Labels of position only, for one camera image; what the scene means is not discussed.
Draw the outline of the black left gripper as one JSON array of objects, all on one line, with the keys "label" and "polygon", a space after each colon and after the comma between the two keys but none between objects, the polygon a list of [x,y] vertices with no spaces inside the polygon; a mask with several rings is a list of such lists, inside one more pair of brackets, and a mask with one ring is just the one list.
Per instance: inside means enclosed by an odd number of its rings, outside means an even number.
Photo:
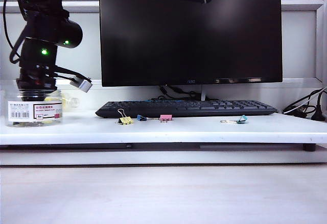
[{"label": "black left gripper", "polygon": [[42,102],[52,90],[57,90],[54,73],[44,69],[20,69],[20,76],[16,83],[20,91],[20,98],[23,102]]}]

